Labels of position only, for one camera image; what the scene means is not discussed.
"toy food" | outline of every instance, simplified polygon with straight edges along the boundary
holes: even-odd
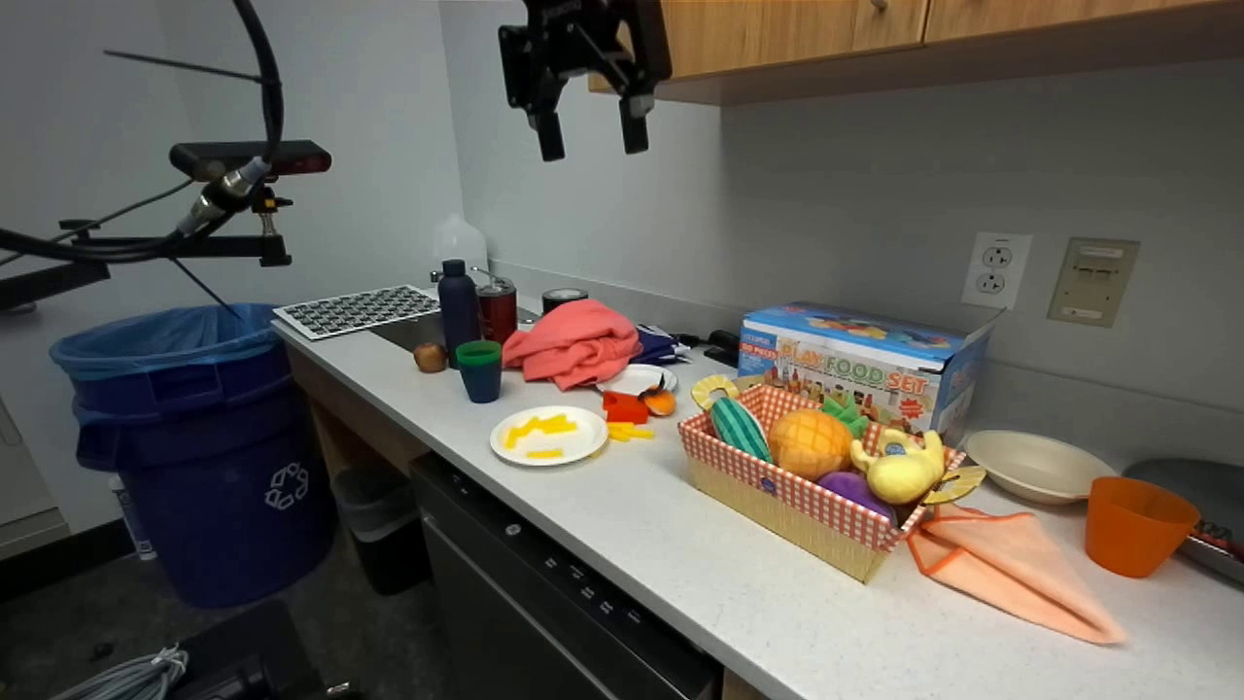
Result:
[[[868,475],[868,487],[880,501],[906,504],[942,481],[943,446],[935,430],[913,439],[899,426],[881,426],[880,456],[850,439],[850,462]]]
[[[858,413],[858,405],[850,395],[823,395],[819,407],[827,417],[836,417],[850,430],[850,439],[858,439],[868,430],[868,417]]]
[[[727,373],[707,373],[691,385],[691,401],[707,413],[720,395],[740,395],[740,385]]]
[[[648,387],[648,391],[640,391],[640,401],[644,401],[644,407],[652,417],[672,417],[675,413],[675,395],[670,387]]]
[[[770,446],[776,465],[802,479],[823,479],[849,462],[850,430],[819,407],[798,407],[775,421]]]
[[[921,501],[924,504],[947,504],[968,496],[983,481],[983,465],[955,465],[947,471]]]
[[[761,421],[753,421],[751,407],[740,405],[733,395],[727,395],[727,391],[715,395],[711,407],[707,407],[707,421],[711,421],[711,430],[723,443],[732,443],[732,446],[740,446],[740,451],[748,451],[753,460],[775,462],[767,430],[761,430]]]
[[[580,430],[580,424],[571,417],[564,417],[564,413],[529,417],[526,424],[513,424],[501,443],[505,443],[505,451],[513,451],[526,436],[536,436],[536,430],[569,436],[569,430]]]
[[[438,373],[448,364],[438,342],[420,342],[413,355],[417,355],[420,373]]]
[[[858,471],[827,471],[815,487],[891,518],[891,504],[869,495]]]
[[[610,424],[614,443],[658,439],[648,424]]]
[[[648,405],[628,391],[602,391],[602,413],[610,424],[644,424],[648,421]]]

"black robotic arm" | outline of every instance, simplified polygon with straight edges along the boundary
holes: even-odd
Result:
[[[621,146],[644,150],[658,83],[670,77],[659,0],[526,0],[529,26],[501,26],[505,96],[529,111],[544,158],[564,158],[557,99],[569,77],[602,74],[617,94]]]

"white plate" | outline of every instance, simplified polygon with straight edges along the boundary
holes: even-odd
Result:
[[[499,451],[499,460],[517,465],[580,462],[606,443],[610,443],[606,421],[577,405],[544,405],[544,407],[513,413],[488,436],[488,446]]]
[[[1038,504],[1086,501],[1091,479],[1112,475],[1095,456],[1029,430],[968,430],[963,451],[998,490]]]
[[[602,391],[627,391],[627,395],[640,395],[648,387],[675,387],[675,373],[659,369],[659,364],[627,364],[617,377],[599,379],[593,387]]]

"green cup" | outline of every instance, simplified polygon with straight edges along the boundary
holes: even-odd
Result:
[[[501,346],[499,342],[461,342],[456,360],[468,385],[472,405],[488,405],[501,395]]]

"light switch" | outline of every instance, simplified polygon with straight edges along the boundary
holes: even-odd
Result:
[[[1050,300],[1050,320],[1112,326],[1126,290],[1138,239],[1074,238]]]

